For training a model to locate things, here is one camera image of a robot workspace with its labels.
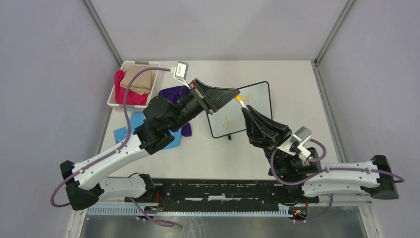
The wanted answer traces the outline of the white orange marker pen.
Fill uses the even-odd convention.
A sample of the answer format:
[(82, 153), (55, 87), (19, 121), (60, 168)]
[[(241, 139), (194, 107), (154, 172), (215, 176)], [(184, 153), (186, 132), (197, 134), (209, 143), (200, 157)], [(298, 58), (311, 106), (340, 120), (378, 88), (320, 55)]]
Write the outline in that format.
[(244, 103), (244, 101), (238, 101), (238, 103), (241, 105), (242, 108), (247, 109), (246, 104)]

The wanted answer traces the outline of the black framed whiteboard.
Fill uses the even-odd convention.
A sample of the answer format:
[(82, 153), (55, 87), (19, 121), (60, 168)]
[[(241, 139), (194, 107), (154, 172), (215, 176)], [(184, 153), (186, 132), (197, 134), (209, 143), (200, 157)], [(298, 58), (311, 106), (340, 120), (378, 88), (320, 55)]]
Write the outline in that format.
[[(258, 112), (272, 118), (270, 88), (267, 81), (240, 87), (241, 100), (245, 105), (251, 105)], [(241, 104), (233, 99), (216, 113), (207, 115), (210, 132), (213, 138), (229, 136), (246, 129)]]

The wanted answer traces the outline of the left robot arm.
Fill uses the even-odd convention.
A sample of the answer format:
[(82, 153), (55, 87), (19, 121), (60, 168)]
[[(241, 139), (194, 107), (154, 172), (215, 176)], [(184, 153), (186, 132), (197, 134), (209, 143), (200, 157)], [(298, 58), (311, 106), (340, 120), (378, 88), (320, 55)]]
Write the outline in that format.
[(150, 202), (156, 195), (147, 174), (130, 178), (111, 177), (122, 167), (164, 149), (180, 130), (202, 112), (215, 113), (240, 94), (239, 89), (211, 87), (198, 79), (190, 82), (189, 94), (177, 104), (164, 96), (153, 97), (143, 110), (144, 122), (127, 129), (117, 145), (85, 161), (60, 164), (68, 205), (75, 211), (87, 209), (100, 200), (118, 197), (140, 198)]

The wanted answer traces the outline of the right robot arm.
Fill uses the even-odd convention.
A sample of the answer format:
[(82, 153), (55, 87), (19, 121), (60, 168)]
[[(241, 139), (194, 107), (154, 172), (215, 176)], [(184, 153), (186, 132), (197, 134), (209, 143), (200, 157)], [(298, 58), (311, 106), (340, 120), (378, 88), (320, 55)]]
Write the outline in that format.
[(326, 147), (302, 126), (293, 132), (250, 105), (242, 105), (249, 143), (262, 148), (268, 174), (286, 188), (292, 202), (319, 195), (360, 194), (373, 199), (399, 199), (397, 184), (405, 179), (392, 172), (387, 158), (373, 156), (357, 163), (325, 162)]

